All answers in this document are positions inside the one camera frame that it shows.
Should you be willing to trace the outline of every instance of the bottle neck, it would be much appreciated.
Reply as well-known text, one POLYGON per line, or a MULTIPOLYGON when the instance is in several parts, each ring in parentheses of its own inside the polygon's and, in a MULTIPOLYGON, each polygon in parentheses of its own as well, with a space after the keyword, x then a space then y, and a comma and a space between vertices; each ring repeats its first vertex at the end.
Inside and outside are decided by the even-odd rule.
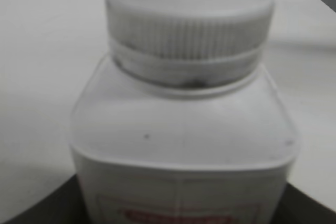
POLYGON ((157 97, 169 98, 169 99, 184 99, 184 100, 194 100, 194 99, 208 99, 212 97, 226 95, 231 92, 235 92, 248 86, 254 80, 263 73, 263 65, 259 65, 252 73, 247 75, 246 77, 217 87, 211 88, 189 88, 189 89, 182 89, 182 88, 174 88, 168 87, 163 85, 158 85, 153 82, 144 81, 138 77, 134 77, 133 75, 125 72, 123 69, 120 68, 119 64, 116 63, 113 58, 109 57, 111 61, 110 64, 113 65, 113 70, 116 71, 118 74, 118 78, 122 83, 125 85, 132 85, 133 87, 140 89, 146 93, 153 94, 157 97))
POLYGON ((115 41, 111 48, 113 61, 128 75, 162 87, 195 90, 244 79, 257 68, 263 46, 232 57, 189 61, 152 57, 115 41))

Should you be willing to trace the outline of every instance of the plastic bottle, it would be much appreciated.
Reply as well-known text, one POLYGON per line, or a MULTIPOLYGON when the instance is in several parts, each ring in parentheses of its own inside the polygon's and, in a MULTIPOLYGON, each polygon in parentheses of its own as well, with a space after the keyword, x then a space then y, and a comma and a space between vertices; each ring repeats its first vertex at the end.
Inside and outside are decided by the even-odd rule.
POLYGON ((260 64, 274 0, 106 1, 72 118, 93 223, 269 223, 299 146, 260 64))

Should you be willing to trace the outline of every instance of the bottle cap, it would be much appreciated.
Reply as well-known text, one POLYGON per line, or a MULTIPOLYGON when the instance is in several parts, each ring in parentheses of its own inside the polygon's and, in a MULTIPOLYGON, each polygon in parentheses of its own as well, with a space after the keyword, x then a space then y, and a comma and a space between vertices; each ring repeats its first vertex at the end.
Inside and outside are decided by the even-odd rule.
POLYGON ((112 55, 128 74, 207 88, 258 65, 274 0, 106 0, 112 55))

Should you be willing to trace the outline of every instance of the white table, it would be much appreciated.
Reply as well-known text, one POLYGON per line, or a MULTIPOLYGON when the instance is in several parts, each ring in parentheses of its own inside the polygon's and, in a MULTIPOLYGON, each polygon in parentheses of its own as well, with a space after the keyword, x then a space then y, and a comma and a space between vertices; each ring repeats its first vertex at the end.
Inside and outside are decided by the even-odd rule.
MULTIPOLYGON (((266 64, 303 138, 290 182, 336 211, 336 14, 278 0, 266 64)), ((0 0, 0 223, 75 171, 70 110, 108 50, 103 0, 0 0)))

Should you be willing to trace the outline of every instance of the bottle shoulder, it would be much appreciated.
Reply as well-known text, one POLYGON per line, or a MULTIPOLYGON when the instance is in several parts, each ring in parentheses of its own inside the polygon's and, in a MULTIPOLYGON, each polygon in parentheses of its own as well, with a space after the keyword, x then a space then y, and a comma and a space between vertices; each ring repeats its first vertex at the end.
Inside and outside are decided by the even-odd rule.
POLYGON ((125 83, 105 60, 72 117, 71 145, 111 163, 173 169, 255 169, 288 164, 296 133, 261 72, 243 88, 171 99, 125 83))

